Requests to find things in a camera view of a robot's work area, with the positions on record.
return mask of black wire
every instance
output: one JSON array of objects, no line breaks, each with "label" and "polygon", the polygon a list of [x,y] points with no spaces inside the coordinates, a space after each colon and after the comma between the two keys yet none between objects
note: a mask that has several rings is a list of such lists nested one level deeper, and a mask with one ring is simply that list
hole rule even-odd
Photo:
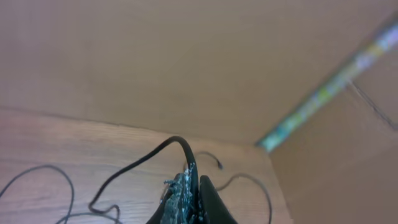
[{"label": "black wire", "polygon": [[[210,153],[210,152],[208,152],[208,151],[200,151],[200,152],[196,152],[196,153],[195,153],[195,155],[200,155],[200,154],[204,154],[204,155],[207,155],[207,156],[212,157],[215,161],[217,161],[218,168],[219,168],[220,170],[223,169],[223,165],[221,164],[220,160],[219,160],[214,154],[212,154],[212,153]],[[268,208],[269,208],[268,224],[271,224],[271,221],[272,221],[272,203],[271,203],[271,197],[270,197],[270,195],[269,195],[269,192],[268,192],[268,190],[267,190],[267,187],[266,187],[259,179],[255,178],[255,177],[253,177],[253,176],[251,176],[251,175],[249,175],[249,174],[246,174],[246,173],[238,173],[238,174],[233,175],[231,178],[229,178],[229,180],[228,180],[225,184],[223,184],[223,185],[221,185],[221,186],[219,186],[219,187],[216,187],[216,190],[217,190],[217,191],[222,191],[222,190],[224,190],[225,188],[227,188],[227,187],[232,183],[232,181],[233,181],[234,179],[237,179],[237,178],[239,178],[239,177],[247,178],[247,179],[253,181],[253,182],[254,182],[255,184],[257,184],[258,186],[260,186],[261,190],[262,190],[262,191],[264,192],[264,194],[266,195],[266,199],[267,199],[267,203],[268,203]]]},{"label": "black wire", "polygon": [[191,188],[190,191],[192,193],[192,200],[193,200],[193,206],[195,209],[197,209],[197,195],[198,195],[198,169],[197,169],[197,164],[195,162],[195,156],[192,153],[191,147],[189,146],[188,142],[184,139],[181,138],[180,136],[172,136],[168,139],[166,139],[164,142],[162,142],[160,145],[158,145],[152,152],[148,153],[146,156],[142,157],[136,162],[133,162],[132,164],[126,166],[125,168],[122,168],[121,170],[117,171],[117,173],[113,174],[110,178],[108,178],[105,183],[99,188],[97,194],[94,196],[92,201],[88,204],[88,209],[93,212],[93,213],[98,213],[98,214],[105,214],[110,212],[113,208],[116,209],[117,211],[117,220],[119,220],[120,217],[120,209],[117,205],[112,205],[106,210],[98,210],[93,208],[93,205],[97,202],[99,197],[101,196],[102,192],[106,188],[106,186],[115,178],[119,177],[121,174],[135,168],[136,166],[142,164],[143,162],[147,161],[154,155],[156,155],[158,152],[160,152],[162,149],[164,149],[166,146],[173,142],[178,142],[182,146],[182,149],[184,150],[185,153],[185,158],[187,159],[187,162],[190,164],[190,169],[191,171]]},{"label": "black wire", "polygon": [[239,178],[239,177],[244,177],[247,178],[251,181],[253,181],[255,184],[257,184],[258,186],[260,186],[260,188],[262,189],[262,191],[264,192],[264,194],[266,195],[266,199],[267,199],[267,203],[268,203],[268,208],[269,208],[269,218],[268,218],[268,224],[271,224],[272,221],[272,204],[271,204],[271,198],[270,195],[268,193],[267,187],[257,178],[249,175],[249,174],[245,174],[245,173],[238,173],[233,175],[231,178],[229,178],[229,181],[227,181],[227,183],[223,184],[220,187],[216,187],[217,191],[222,191],[225,188],[227,188],[234,179]]},{"label": "black wire", "polygon": [[[196,152],[196,153],[194,153],[193,155],[194,155],[195,157],[196,157],[196,156],[199,156],[199,155],[207,155],[207,156],[210,156],[211,158],[213,158],[213,159],[217,162],[218,168],[219,168],[219,169],[223,169],[222,163],[217,159],[217,157],[216,157],[214,154],[212,154],[212,153],[210,153],[210,152],[208,152],[208,151]],[[184,165],[182,166],[182,170],[185,171],[186,169],[187,169],[187,162],[185,161],[185,162],[184,162]]]},{"label": "black wire", "polygon": [[53,165],[42,165],[42,166],[37,166],[37,167],[32,167],[30,169],[25,170],[24,172],[21,172],[20,174],[16,175],[14,178],[12,178],[8,184],[6,184],[6,186],[1,190],[0,192],[0,198],[3,196],[3,194],[5,193],[5,191],[8,189],[8,187],[14,183],[18,178],[22,177],[25,174],[28,174],[29,172],[38,170],[38,169],[44,169],[44,168],[48,168],[48,169],[52,169],[55,170],[59,173],[61,173],[64,178],[68,181],[69,186],[70,186],[70,190],[71,190],[71,199],[70,199],[70,204],[69,204],[69,209],[67,212],[67,215],[65,215],[63,218],[61,218],[56,224],[60,224],[61,222],[63,222],[64,224],[67,224],[68,220],[70,217],[79,217],[79,216],[83,216],[83,215],[90,215],[90,216],[96,216],[96,217],[103,217],[103,218],[107,218],[109,220],[115,221],[115,223],[118,224],[122,224],[118,219],[109,217],[107,215],[102,215],[102,214],[95,214],[95,213],[91,213],[91,212],[85,212],[85,213],[74,213],[71,214],[72,212],[72,207],[73,207],[73,202],[75,200],[75,188],[73,187],[73,183],[70,180],[69,176],[65,173],[65,171],[63,171],[61,168],[53,166]]},{"label": "black wire", "polygon": [[27,173],[29,173],[29,172],[32,172],[32,171],[38,170],[38,169],[43,169],[43,168],[53,169],[53,170],[55,170],[55,171],[61,173],[61,174],[64,176],[64,178],[66,178],[66,180],[67,180],[68,183],[69,183],[72,196],[71,196],[71,199],[70,199],[70,204],[69,204],[68,213],[67,213],[67,215],[65,216],[65,222],[64,222],[64,224],[67,224],[68,219],[69,219],[69,217],[70,217],[70,213],[72,212],[73,201],[74,201],[74,199],[75,199],[75,189],[73,188],[73,184],[72,184],[72,181],[70,180],[69,176],[68,176],[63,170],[61,170],[60,168],[58,168],[58,167],[56,167],[56,166],[53,166],[53,165],[42,165],[42,166],[37,166],[37,167],[33,167],[33,168],[30,168],[30,169],[27,169],[27,170],[25,170],[24,172],[21,172],[20,174],[16,175],[14,178],[12,178],[12,180],[11,180],[10,182],[8,182],[8,184],[1,190],[1,192],[0,192],[0,198],[1,198],[1,196],[5,193],[5,191],[8,189],[8,187],[9,187],[12,183],[14,183],[14,181],[16,181],[18,178],[22,177],[23,175],[25,175],[25,174],[27,174]]}]

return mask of black cable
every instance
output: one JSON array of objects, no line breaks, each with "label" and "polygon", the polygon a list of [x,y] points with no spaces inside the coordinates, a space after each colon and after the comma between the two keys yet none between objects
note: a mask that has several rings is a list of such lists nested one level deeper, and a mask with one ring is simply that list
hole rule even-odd
[{"label": "black cable", "polygon": [[70,213],[72,212],[73,201],[74,201],[74,199],[75,199],[75,189],[73,188],[73,184],[72,184],[72,181],[70,180],[69,176],[68,176],[63,170],[61,170],[60,168],[58,168],[58,167],[56,167],[56,166],[53,166],[53,165],[42,165],[42,166],[37,166],[37,167],[33,167],[33,168],[30,168],[30,169],[27,169],[27,170],[25,170],[24,172],[21,172],[20,174],[16,175],[14,178],[12,178],[12,180],[11,180],[10,182],[8,182],[8,184],[1,190],[1,192],[0,192],[0,198],[1,198],[1,196],[5,193],[5,191],[8,189],[8,187],[9,187],[12,183],[14,183],[14,181],[16,181],[18,178],[22,177],[23,175],[25,175],[25,174],[27,174],[27,173],[29,173],[29,172],[32,172],[32,171],[38,170],[38,169],[43,169],[43,168],[53,169],[53,170],[55,170],[55,171],[61,173],[61,174],[64,176],[64,178],[66,178],[66,180],[67,180],[68,183],[69,183],[72,196],[71,196],[71,199],[70,199],[70,204],[69,204],[68,213],[67,213],[67,215],[65,216],[65,221],[64,221],[64,224],[67,224],[68,219],[69,219],[69,217],[70,217]]},{"label": "black cable", "polygon": [[[210,153],[210,152],[208,152],[208,151],[196,152],[196,153],[194,153],[193,155],[194,155],[195,157],[196,157],[196,156],[199,156],[199,155],[207,155],[207,156],[210,156],[211,158],[213,158],[213,159],[217,162],[218,168],[219,168],[219,169],[223,169],[222,163],[217,159],[217,157],[216,157],[214,154],[212,154],[212,153]],[[182,166],[182,170],[185,171],[186,169],[187,169],[187,162],[185,161],[185,162],[184,162],[184,165]]]},{"label": "black cable", "polygon": [[61,218],[56,224],[60,224],[61,222],[63,222],[64,224],[67,224],[68,220],[70,217],[79,217],[79,216],[83,216],[83,215],[91,215],[91,216],[97,216],[97,217],[103,217],[103,218],[107,218],[109,220],[115,221],[115,223],[117,224],[122,224],[119,220],[109,217],[107,215],[101,215],[101,214],[95,214],[95,213],[91,213],[91,212],[85,212],[85,213],[74,213],[71,214],[72,212],[72,207],[73,207],[73,202],[75,200],[75,188],[73,187],[73,183],[70,180],[69,176],[65,173],[65,171],[63,171],[61,168],[53,166],[53,165],[42,165],[42,166],[37,166],[37,167],[32,167],[30,169],[25,170],[24,172],[21,172],[20,174],[16,175],[14,178],[12,178],[12,180],[10,180],[8,182],[8,184],[6,184],[6,186],[1,190],[0,192],[0,198],[3,196],[3,194],[5,193],[5,191],[8,189],[8,187],[14,183],[18,178],[22,177],[25,174],[28,174],[29,172],[38,170],[38,169],[44,169],[44,168],[48,168],[48,169],[52,169],[55,170],[59,173],[61,173],[64,178],[68,181],[69,186],[70,186],[70,190],[71,190],[71,199],[70,199],[70,204],[69,204],[69,209],[67,212],[67,215],[65,215],[63,218]]},{"label": "black cable", "polygon": [[93,213],[98,213],[98,214],[106,214],[113,208],[116,209],[117,211],[117,220],[119,220],[120,217],[120,209],[117,205],[112,205],[106,210],[98,210],[93,208],[93,205],[97,202],[99,197],[101,196],[102,192],[106,188],[106,186],[115,178],[119,177],[121,174],[135,168],[136,166],[142,164],[143,162],[147,161],[154,155],[156,155],[158,152],[160,152],[162,149],[164,149],[166,146],[173,142],[178,142],[182,146],[182,149],[184,150],[185,153],[185,158],[187,159],[188,164],[190,164],[190,170],[191,170],[191,187],[190,191],[192,193],[192,200],[193,200],[193,206],[194,209],[197,210],[197,195],[198,195],[198,169],[197,169],[197,164],[195,162],[195,156],[192,153],[191,147],[189,146],[188,142],[184,139],[181,138],[180,136],[172,136],[168,139],[166,139],[164,142],[162,142],[160,145],[158,145],[152,152],[148,153],[146,156],[142,157],[136,162],[133,162],[132,164],[126,166],[125,168],[122,168],[121,170],[117,171],[117,173],[113,174],[110,178],[108,178],[105,183],[99,188],[97,194],[94,196],[92,201],[88,204],[88,209],[93,212]]},{"label": "black cable", "polygon": [[[195,153],[195,155],[200,155],[200,154],[204,154],[204,155],[207,155],[207,156],[212,157],[215,161],[217,161],[218,168],[219,168],[220,170],[223,169],[223,165],[221,164],[220,160],[219,160],[214,154],[212,154],[212,153],[210,153],[210,152],[207,152],[207,151],[200,151],[200,152],[196,152],[196,153]],[[217,191],[222,191],[222,190],[224,190],[225,188],[227,188],[227,187],[232,183],[232,181],[233,181],[234,179],[237,179],[237,178],[239,178],[239,177],[247,178],[247,179],[253,181],[253,182],[254,182],[255,184],[257,184],[258,186],[260,186],[261,190],[262,190],[262,191],[264,192],[264,194],[266,195],[266,199],[267,199],[267,203],[268,203],[268,208],[269,208],[268,224],[271,224],[271,221],[272,221],[272,203],[271,203],[271,197],[270,197],[270,195],[269,195],[269,192],[268,192],[268,190],[267,190],[267,187],[266,187],[259,179],[255,178],[255,177],[253,177],[253,176],[251,176],[251,175],[249,175],[249,174],[246,174],[246,173],[238,173],[238,174],[233,175],[231,178],[229,178],[229,180],[228,180],[225,184],[223,184],[222,186],[216,187],[216,190],[217,190]]]},{"label": "black cable", "polygon": [[233,181],[234,179],[239,178],[239,177],[247,178],[247,179],[253,181],[253,182],[254,182],[255,184],[257,184],[258,186],[260,186],[260,188],[262,189],[262,191],[263,191],[264,194],[266,195],[266,199],[267,199],[267,203],[268,203],[268,208],[269,208],[268,224],[271,224],[271,221],[272,221],[272,204],[271,204],[271,198],[270,198],[270,196],[269,196],[269,193],[268,193],[268,190],[267,190],[266,186],[265,186],[259,179],[255,178],[255,177],[253,177],[253,176],[251,176],[251,175],[249,175],[249,174],[238,173],[238,174],[233,175],[233,176],[229,179],[229,181],[227,181],[227,183],[223,184],[223,185],[220,186],[220,187],[216,187],[216,190],[217,190],[217,191],[222,191],[222,190],[224,190],[225,188],[227,188],[227,187],[232,183],[232,181]]}]

